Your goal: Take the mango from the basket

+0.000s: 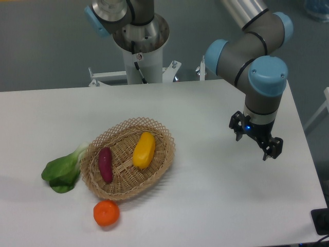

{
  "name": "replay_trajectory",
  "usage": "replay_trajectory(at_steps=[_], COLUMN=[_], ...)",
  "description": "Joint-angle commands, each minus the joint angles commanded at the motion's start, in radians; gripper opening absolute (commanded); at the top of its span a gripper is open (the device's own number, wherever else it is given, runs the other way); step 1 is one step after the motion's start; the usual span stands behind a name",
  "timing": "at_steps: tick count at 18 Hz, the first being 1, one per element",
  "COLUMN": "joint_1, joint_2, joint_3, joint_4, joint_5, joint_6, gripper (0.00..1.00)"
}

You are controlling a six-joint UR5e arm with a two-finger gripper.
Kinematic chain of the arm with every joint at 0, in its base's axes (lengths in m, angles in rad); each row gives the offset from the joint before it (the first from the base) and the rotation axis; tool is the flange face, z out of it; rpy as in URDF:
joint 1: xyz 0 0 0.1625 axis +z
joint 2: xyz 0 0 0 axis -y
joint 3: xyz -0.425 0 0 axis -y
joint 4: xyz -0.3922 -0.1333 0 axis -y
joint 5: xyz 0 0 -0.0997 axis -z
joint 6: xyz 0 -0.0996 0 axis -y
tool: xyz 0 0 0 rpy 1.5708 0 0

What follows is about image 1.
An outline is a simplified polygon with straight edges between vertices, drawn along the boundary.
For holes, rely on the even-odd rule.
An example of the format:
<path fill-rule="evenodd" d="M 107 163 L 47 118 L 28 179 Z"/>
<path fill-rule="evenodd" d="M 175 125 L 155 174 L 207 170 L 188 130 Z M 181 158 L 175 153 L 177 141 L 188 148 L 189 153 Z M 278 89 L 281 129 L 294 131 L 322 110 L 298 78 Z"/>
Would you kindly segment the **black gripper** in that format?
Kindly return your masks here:
<path fill-rule="evenodd" d="M 274 121 L 265 125 L 257 125 L 251 123 L 250 119 L 249 115 L 245 116 L 240 111 L 231 116 L 229 128 L 234 131 L 235 140 L 239 141 L 246 134 L 263 150 L 263 161 L 266 161 L 269 157 L 276 159 L 282 153 L 283 139 L 272 137 L 271 131 Z"/>

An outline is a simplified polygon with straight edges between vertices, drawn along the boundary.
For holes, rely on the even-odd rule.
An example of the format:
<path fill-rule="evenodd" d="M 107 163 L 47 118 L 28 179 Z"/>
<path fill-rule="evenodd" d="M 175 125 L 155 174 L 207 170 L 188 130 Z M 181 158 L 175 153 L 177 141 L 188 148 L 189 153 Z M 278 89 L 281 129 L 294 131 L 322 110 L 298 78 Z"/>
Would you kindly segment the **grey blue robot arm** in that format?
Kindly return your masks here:
<path fill-rule="evenodd" d="M 283 140 L 271 131 L 288 68 L 271 53 L 291 38 L 292 21 L 269 11 L 263 1 L 223 1 L 223 5 L 244 34 L 236 42 L 214 41 L 202 65 L 245 94 L 243 111 L 234 113 L 229 123 L 236 138 L 248 135 L 265 158 L 277 158 Z M 170 30 L 153 1 L 93 1 L 84 13 L 98 35 L 112 36 L 122 50 L 128 84 L 165 82 L 162 49 Z"/>

